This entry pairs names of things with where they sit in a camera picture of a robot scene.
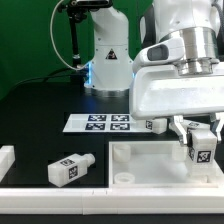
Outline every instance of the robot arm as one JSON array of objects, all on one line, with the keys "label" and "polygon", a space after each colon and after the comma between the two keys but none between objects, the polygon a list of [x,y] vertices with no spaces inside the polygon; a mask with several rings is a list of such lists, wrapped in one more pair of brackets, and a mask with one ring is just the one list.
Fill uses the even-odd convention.
[{"label": "robot arm", "polygon": [[163,65],[180,60],[185,53],[184,41],[181,37],[172,38],[140,51],[133,63],[136,74],[142,67]]},{"label": "robot arm", "polygon": [[[63,0],[56,5],[52,18],[62,2]],[[112,0],[70,0],[64,9],[69,11],[69,18],[73,17],[76,23],[82,22],[88,11],[93,19],[95,55],[90,62],[79,69],[89,68],[88,81],[84,84],[85,91],[104,97],[128,95],[133,79],[133,61],[128,51],[127,17],[112,7]],[[57,52],[52,35],[52,24],[53,19],[51,39],[56,54],[67,67],[78,70],[68,65]]]},{"label": "robot arm", "polygon": [[[59,0],[56,4],[50,22],[50,36],[51,42],[54,48],[54,51],[60,61],[68,68],[79,71],[86,69],[88,67],[88,62],[81,68],[77,67],[77,64],[80,64],[81,59],[78,52],[78,43],[77,43],[77,33],[76,33],[76,23],[81,23],[83,20],[87,18],[86,13],[89,10],[99,10],[100,8],[108,8],[112,6],[112,0],[70,0],[68,3],[65,4],[65,0]],[[73,66],[69,65],[60,53],[57,50],[54,35],[53,35],[53,24],[56,12],[67,11],[69,21],[70,21],[70,28],[71,28],[71,36],[72,36],[72,44],[73,44]]]},{"label": "robot arm", "polygon": [[[178,61],[180,69],[195,67],[194,70],[198,73],[197,67],[201,67],[204,70],[202,73],[207,72],[209,69],[205,69],[205,64],[209,67],[211,61],[212,63],[217,62],[216,36],[219,32],[220,21],[221,30],[224,29],[222,6],[223,0],[171,0],[166,3],[154,0],[153,5],[140,21],[140,28],[142,46],[153,42],[157,44],[145,48],[139,53],[134,60],[134,72],[136,73],[141,67]],[[174,48],[179,48],[178,42],[175,46],[175,40],[172,41],[177,37],[183,38],[183,47],[186,53],[182,57],[178,57],[180,51],[173,51]],[[153,51],[153,54],[158,56],[158,45],[163,44],[168,47],[172,57],[167,57],[165,60],[164,57],[159,57],[159,60],[150,60],[147,57],[148,51]],[[197,61],[199,65],[195,65],[191,61]]]}]

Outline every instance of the white block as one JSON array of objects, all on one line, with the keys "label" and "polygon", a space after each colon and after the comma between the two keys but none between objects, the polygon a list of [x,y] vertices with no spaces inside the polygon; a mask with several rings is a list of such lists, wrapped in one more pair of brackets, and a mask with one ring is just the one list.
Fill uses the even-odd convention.
[{"label": "white block", "polygon": [[155,134],[161,134],[167,130],[167,119],[154,119],[146,121],[146,128]]},{"label": "white block", "polygon": [[209,164],[213,163],[215,156],[215,150],[195,149],[193,147],[188,148],[188,157],[195,164]]},{"label": "white block", "polygon": [[0,149],[0,181],[2,181],[14,161],[14,146],[2,146]]},{"label": "white block", "polygon": [[48,180],[62,187],[87,174],[87,167],[93,163],[95,158],[92,154],[71,155],[48,166]]},{"label": "white block", "polygon": [[193,148],[195,150],[216,150],[217,144],[201,144],[201,143],[193,143]]},{"label": "white block", "polygon": [[210,130],[192,130],[193,147],[199,144],[216,145],[217,137]]}]

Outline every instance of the paper sheet with markers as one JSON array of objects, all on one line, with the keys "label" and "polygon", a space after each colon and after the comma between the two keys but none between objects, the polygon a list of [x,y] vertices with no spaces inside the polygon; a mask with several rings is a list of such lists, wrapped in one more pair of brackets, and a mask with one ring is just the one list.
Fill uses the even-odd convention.
[{"label": "paper sheet with markers", "polygon": [[152,122],[129,114],[71,114],[63,132],[152,132]]}]

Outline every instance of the warning label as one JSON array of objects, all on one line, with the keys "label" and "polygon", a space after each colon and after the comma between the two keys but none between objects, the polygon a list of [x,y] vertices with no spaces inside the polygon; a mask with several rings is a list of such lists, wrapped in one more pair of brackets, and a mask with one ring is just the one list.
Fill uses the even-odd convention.
[{"label": "warning label", "polygon": [[114,50],[113,49],[110,50],[110,52],[108,53],[106,59],[107,60],[117,60],[117,56],[114,53]]}]

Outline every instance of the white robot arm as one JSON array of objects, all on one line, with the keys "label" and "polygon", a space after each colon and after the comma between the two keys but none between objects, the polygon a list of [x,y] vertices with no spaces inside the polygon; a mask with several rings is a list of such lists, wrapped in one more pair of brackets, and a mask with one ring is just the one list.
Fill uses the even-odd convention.
[{"label": "white robot arm", "polygon": [[[51,20],[51,39],[56,54],[69,68],[58,53],[52,32],[53,18],[58,7],[64,0],[56,5]],[[112,6],[112,0],[70,0],[64,7],[71,10],[77,22],[91,13],[94,25],[94,58],[87,63],[89,67],[88,81],[84,84],[87,93],[104,97],[119,97],[128,95],[133,80],[132,59],[129,57],[129,30],[128,19]]]},{"label": "white robot arm", "polygon": [[[154,0],[153,6],[156,45],[143,49],[134,60],[130,113],[136,120],[170,118],[180,143],[189,145],[190,175],[209,175],[224,124],[224,63],[218,60],[216,42],[220,21],[224,23],[222,15],[220,19],[223,0]],[[177,38],[183,41],[182,56],[179,51],[174,60],[149,60],[150,49]],[[184,117],[201,115],[211,116],[213,133],[192,127],[189,144]]]}]

